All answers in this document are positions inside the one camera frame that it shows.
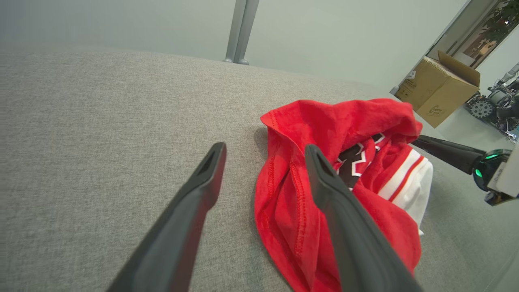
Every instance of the seam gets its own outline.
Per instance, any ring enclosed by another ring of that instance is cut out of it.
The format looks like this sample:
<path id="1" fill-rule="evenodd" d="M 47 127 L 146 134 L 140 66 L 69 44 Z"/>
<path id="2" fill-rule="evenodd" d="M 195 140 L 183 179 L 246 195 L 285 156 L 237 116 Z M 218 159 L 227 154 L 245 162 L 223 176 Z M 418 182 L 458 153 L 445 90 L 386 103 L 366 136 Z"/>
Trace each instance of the seam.
<path id="1" fill-rule="evenodd" d="M 272 159 L 270 160 L 270 162 L 268 164 L 267 186 L 268 186 L 268 201 L 269 202 L 272 200 L 272 196 L 274 195 L 274 158 L 276 157 L 278 149 L 279 149 L 279 145 L 276 145 Z"/>
<path id="2" fill-rule="evenodd" d="M 268 112 L 270 114 L 270 119 L 273 122 L 273 128 L 277 131 L 279 124 L 278 124 L 278 118 L 276 117 L 276 114 L 272 111 Z"/>
<path id="3" fill-rule="evenodd" d="M 297 231 L 296 231 L 296 245 L 295 252 L 296 257 L 301 260 L 301 254 L 303 253 L 303 242 L 304 242 L 304 234 L 306 231 L 306 206 L 305 206 L 305 192 L 303 188 L 303 184 L 301 183 L 301 178 L 294 163 L 290 164 L 290 168 L 294 177 L 294 184 L 296 185 L 297 191 Z"/>

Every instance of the cardboard box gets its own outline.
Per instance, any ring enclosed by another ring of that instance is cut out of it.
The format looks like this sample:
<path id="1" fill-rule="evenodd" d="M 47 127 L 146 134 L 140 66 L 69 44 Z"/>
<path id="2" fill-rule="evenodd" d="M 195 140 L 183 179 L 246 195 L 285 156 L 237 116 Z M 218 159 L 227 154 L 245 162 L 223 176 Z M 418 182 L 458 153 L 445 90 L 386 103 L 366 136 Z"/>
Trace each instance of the cardboard box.
<path id="1" fill-rule="evenodd" d="M 396 97 L 409 102 L 434 128 L 479 90 L 480 74 L 444 52 L 440 62 L 424 57 Z"/>

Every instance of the wheel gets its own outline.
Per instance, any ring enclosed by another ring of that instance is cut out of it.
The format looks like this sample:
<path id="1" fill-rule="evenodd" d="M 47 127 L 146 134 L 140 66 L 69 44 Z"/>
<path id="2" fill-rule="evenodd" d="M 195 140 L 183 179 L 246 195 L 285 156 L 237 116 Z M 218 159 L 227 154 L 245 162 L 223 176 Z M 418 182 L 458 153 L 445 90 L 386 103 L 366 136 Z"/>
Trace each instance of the wheel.
<path id="1" fill-rule="evenodd" d="M 486 118 L 494 111 L 494 106 L 488 101 L 478 101 L 470 106 L 470 114 L 477 118 Z"/>

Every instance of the red stripe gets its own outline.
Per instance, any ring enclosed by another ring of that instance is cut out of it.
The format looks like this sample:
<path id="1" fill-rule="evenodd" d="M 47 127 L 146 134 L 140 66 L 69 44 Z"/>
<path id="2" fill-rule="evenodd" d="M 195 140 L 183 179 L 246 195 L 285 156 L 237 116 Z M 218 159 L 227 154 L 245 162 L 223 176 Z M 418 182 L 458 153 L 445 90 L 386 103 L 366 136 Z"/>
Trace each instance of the red stripe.
<path id="1" fill-rule="evenodd" d="M 420 162 L 422 162 L 424 160 L 424 157 L 420 155 L 420 158 L 415 161 L 413 163 L 413 165 L 411 165 L 411 167 L 409 168 L 409 170 L 407 171 L 407 173 L 405 174 L 405 177 L 404 179 L 402 180 L 402 182 L 400 183 L 400 185 L 398 186 L 397 190 L 392 194 L 391 198 L 389 198 L 389 201 L 390 202 L 393 202 L 394 198 L 396 198 L 398 196 L 398 194 L 400 193 L 400 191 L 404 188 L 405 186 L 405 183 L 407 182 L 407 179 L 409 178 L 409 176 L 411 175 L 411 173 L 413 172 L 413 170 L 418 166 L 418 164 L 420 164 Z"/>

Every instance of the floor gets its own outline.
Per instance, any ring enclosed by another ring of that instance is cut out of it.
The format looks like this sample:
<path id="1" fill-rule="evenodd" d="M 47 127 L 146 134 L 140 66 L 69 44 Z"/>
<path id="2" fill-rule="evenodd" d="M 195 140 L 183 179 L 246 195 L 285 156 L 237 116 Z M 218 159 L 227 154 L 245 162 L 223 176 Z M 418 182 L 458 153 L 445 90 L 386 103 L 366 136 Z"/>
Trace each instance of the floor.
<path id="1" fill-rule="evenodd" d="M 496 128 L 458 108 L 437 128 L 447 140 L 482 150 L 514 149 L 514 144 Z"/>
<path id="2" fill-rule="evenodd" d="M 517 280 L 517 275 L 519 274 L 519 256 L 517 254 L 518 252 L 510 256 L 510 260 L 503 265 L 498 272 L 498 276 L 483 292 L 517 291 L 517 287 L 519 287 L 519 281 Z"/>

